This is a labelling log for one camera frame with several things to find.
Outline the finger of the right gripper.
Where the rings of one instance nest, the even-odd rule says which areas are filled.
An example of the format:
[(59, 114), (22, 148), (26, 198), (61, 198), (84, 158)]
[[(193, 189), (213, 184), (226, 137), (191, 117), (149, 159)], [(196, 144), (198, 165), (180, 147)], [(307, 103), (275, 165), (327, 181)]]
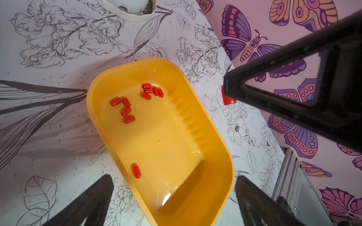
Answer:
[[(321, 58), (314, 98), (297, 102), (248, 80), (313, 54)], [(352, 150), (362, 150), (362, 13), (298, 39), (223, 79), (228, 97), (252, 105)]]

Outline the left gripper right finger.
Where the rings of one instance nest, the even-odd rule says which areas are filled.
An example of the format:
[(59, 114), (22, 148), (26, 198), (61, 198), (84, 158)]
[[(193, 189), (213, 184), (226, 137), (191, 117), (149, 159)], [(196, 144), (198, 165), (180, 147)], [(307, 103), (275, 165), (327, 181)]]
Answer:
[(303, 225), (245, 176), (237, 177), (235, 192), (245, 226)]

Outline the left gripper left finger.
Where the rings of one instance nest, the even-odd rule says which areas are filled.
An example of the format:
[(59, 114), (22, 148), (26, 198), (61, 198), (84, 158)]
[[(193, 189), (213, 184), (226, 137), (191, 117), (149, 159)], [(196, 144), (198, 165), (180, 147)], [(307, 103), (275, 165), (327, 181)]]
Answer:
[(46, 226), (102, 226), (114, 190), (109, 174), (103, 175), (66, 208), (48, 220)]

